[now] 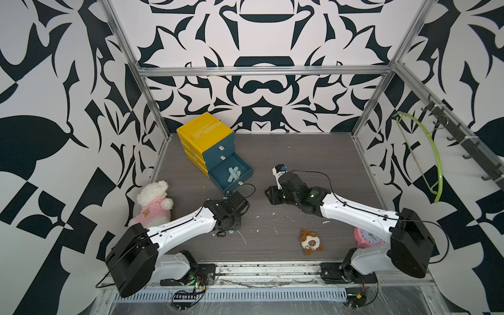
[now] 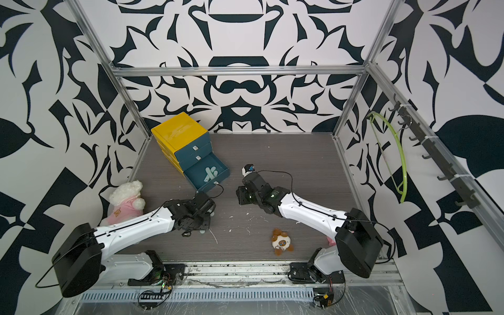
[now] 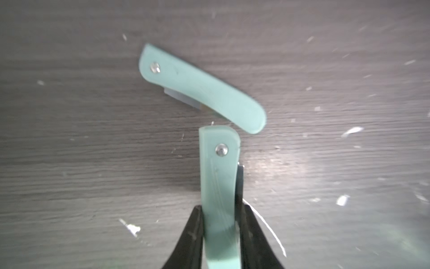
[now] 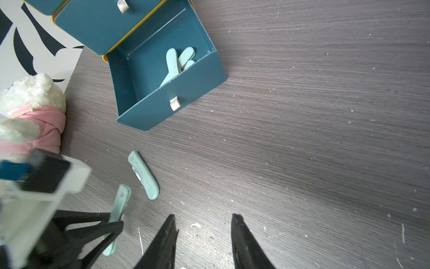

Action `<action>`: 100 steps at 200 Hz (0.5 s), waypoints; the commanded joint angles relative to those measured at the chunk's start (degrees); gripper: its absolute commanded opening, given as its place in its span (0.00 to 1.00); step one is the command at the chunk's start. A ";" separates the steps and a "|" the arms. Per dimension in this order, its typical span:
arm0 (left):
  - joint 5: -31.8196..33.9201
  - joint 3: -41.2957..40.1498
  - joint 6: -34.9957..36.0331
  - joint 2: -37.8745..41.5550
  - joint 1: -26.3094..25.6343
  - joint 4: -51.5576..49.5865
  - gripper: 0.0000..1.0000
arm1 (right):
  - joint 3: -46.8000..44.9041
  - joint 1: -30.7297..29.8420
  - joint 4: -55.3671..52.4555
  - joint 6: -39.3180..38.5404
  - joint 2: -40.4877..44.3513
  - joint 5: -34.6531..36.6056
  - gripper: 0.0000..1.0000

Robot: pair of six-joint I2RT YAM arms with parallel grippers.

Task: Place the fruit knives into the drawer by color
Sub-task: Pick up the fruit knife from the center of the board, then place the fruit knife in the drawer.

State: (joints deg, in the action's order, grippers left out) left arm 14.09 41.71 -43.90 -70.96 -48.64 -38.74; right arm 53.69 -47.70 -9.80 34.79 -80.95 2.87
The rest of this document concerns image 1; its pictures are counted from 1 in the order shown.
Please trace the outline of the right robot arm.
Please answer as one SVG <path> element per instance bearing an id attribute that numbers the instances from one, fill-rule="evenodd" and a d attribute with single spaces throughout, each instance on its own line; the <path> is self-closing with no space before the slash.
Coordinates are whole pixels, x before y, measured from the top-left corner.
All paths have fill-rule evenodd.
<path id="1" fill-rule="evenodd" d="M 337 267 L 334 282 L 358 282 L 381 271 L 399 270 L 424 278 L 435 241 L 426 222 L 410 209 L 387 211 L 353 202 L 331 189 L 308 187 L 282 164 L 272 169 L 276 183 L 265 194 L 272 205 L 295 206 L 303 213 L 340 221 L 369 232 L 380 243 L 369 248 L 352 248 Z"/>

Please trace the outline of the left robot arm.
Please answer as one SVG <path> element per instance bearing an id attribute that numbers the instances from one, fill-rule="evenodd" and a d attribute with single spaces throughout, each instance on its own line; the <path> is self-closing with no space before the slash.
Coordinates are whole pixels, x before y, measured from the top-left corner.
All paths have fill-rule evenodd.
<path id="1" fill-rule="evenodd" d="M 241 217 L 250 207 L 247 199 L 233 192 L 220 200 L 207 200 L 194 212 L 170 223 L 145 228 L 129 227 L 105 259 L 106 275 L 114 281 L 119 296 L 130 297 L 149 283 L 190 284 L 199 266 L 188 251 L 165 258 L 173 248 L 202 234 L 224 236 L 241 227 Z"/>

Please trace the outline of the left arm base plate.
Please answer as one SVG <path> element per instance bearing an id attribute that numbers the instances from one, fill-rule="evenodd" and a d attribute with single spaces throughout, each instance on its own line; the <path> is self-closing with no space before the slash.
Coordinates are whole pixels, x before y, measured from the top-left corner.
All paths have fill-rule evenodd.
<path id="1" fill-rule="evenodd" d="M 216 274 L 215 264 L 202 264 L 192 267 L 188 273 L 180 280 L 164 279 L 160 281 L 161 286 L 191 286 L 199 284 L 212 284 Z"/>

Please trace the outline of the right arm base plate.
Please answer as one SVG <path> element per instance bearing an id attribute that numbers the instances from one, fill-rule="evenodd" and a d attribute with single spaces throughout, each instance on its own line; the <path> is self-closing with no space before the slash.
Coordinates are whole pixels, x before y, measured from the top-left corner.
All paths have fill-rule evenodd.
<path id="1" fill-rule="evenodd" d="M 320 263 L 320 277 L 326 284 L 376 284 L 375 273 L 362 275 L 347 263 Z"/>

